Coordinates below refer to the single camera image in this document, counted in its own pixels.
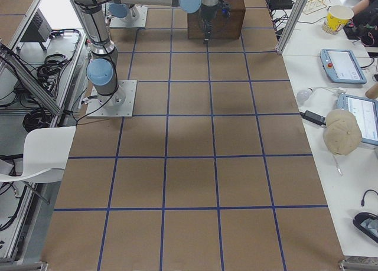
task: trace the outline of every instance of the person's arm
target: person's arm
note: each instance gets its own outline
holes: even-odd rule
[[[367,8],[369,6],[370,1],[369,0],[362,0],[359,3],[357,3],[355,6],[352,7],[352,10],[354,14],[360,13],[362,10]]]

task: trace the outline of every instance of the tablet screen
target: tablet screen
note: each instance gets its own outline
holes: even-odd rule
[[[356,116],[362,138],[378,141],[377,112],[373,102],[346,97],[348,110]]]
[[[336,71],[337,78],[360,80],[359,71],[349,53],[346,51],[328,51],[328,55],[332,61]]]

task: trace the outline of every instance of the chair leg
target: chair leg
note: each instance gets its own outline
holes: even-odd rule
[[[37,190],[35,190],[28,182],[22,181],[36,196],[38,196],[43,202],[45,202],[47,205],[50,205],[49,200],[44,198]]]

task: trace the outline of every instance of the white chair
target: white chair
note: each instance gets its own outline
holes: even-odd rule
[[[22,175],[12,177],[0,174],[0,182],[22,181],[49,204],[28,182],[49,183],[61,181],[69,157],[76,127],[34,129],[25,138]]]

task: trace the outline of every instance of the wooden box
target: wooden box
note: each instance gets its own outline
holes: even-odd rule
[[[246,7],[244,0],[224,0],[231,5],[230,18],[225,18],[218,10],[217,16],[212,20],[212,32],[210,39],[234,39],[240,37],[242,31],[244,15]],[[199,11],[188,14],[188,38],[189,39],[203,39],[204,33],[200,28]]]

